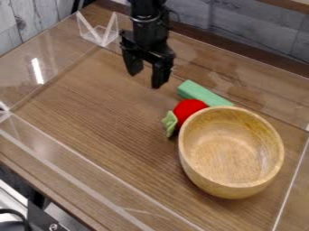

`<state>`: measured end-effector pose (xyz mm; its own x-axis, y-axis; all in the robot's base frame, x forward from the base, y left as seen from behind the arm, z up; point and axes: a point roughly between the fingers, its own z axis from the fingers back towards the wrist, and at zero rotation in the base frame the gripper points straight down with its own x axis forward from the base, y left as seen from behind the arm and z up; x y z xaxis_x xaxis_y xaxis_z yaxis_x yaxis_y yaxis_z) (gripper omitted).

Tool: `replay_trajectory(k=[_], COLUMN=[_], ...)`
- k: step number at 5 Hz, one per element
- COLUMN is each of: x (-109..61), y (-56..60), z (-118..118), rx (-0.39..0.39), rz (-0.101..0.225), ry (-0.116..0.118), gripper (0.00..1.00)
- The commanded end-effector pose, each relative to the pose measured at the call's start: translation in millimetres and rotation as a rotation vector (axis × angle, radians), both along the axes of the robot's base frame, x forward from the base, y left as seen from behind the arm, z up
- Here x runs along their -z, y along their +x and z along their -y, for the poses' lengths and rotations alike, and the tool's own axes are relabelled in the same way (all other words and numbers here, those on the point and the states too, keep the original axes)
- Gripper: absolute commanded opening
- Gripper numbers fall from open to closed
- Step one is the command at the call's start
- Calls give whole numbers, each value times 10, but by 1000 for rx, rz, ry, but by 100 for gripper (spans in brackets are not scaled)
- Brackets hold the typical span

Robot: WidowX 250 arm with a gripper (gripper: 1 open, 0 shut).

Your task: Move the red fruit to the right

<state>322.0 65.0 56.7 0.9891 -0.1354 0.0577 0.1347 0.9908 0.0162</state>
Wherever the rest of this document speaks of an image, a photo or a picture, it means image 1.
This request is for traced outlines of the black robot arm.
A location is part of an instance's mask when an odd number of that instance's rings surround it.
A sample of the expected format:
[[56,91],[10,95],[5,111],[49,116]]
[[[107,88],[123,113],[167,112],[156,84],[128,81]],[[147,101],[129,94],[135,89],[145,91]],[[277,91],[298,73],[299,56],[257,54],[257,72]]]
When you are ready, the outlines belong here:
[[129,0],[132,30],[120,30],[120,49],[127,72],[133,77],[143,70],[143,63],[152,64],[151,85],[160,88],[168,81],[175,52],[167,45],[167,0]]

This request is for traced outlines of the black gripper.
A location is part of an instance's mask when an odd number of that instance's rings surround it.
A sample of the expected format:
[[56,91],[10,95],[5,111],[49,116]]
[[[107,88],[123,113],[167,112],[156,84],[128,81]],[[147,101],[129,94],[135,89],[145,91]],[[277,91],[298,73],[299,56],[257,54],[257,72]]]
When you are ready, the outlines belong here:
[[131,17],[132,30],[121,30],[120,49],[127,72],[131,76],[143,70],[143,63],[152,64],[152,88],[160,88],[168,81],[174,66],[175,52],[167,45],[168,19]]

